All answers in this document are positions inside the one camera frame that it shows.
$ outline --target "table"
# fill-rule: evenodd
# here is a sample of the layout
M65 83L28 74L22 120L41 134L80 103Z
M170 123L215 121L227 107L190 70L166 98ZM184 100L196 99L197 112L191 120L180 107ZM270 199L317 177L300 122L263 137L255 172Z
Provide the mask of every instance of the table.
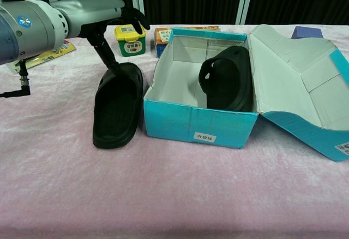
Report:
M315 27L349 59L348 26ZM294 25L274 28L291 37ZM113 29L117 60L139 65L146 90L155 26L137 57L121 57ZM106 67L87 40L70 41L75 52L29 70L31 96L0 100L1 238L349 238L349 161L263 118L242 150L150 138L142 115L125 147L95 148ZM0 78L0 92L19 88L4 65Z

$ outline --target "teal shoe box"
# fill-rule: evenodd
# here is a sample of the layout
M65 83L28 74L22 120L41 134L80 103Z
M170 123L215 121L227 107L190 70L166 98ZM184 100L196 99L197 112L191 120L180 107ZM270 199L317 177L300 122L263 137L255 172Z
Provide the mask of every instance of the teal shoe box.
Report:
M206 108L201 64L222 50L249 49L250 112ZM270 26L249 35L175 28L144 97L149 136L245 146L259 115L334 161L349 159L349 64L327 39L285 38Z

